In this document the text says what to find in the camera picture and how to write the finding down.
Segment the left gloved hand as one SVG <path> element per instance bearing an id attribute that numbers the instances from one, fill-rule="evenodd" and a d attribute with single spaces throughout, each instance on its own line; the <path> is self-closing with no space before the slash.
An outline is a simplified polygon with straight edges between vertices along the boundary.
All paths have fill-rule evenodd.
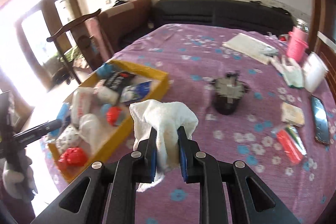
<path id="1" fill-rule="evenodd" d="M 32 168 L 30 167 L 30 165 L 32 164 L 32 160 L 28 156 L 26 156 L 25 150 L 21 151 L 19 155 L 24 156 L 28 164 L 26 175 L 27 175 L 29 190 L 30 192 L 38 193 L 37 187 L 35 185 L 35 180 L 34 180 L 34 172 Z M 2 177 L 6 192 L 12 198 L 22 200 L 23 195 L 19 191 L 18 186 L 21 182 L 23 182 L 25 178 L 23 173 L 13 170 L 13 168 L 11 167 L 11 165 L 9 165 L 6 159 L 1 159 L 1 171 L 2 171 L 1 177 Z"/>

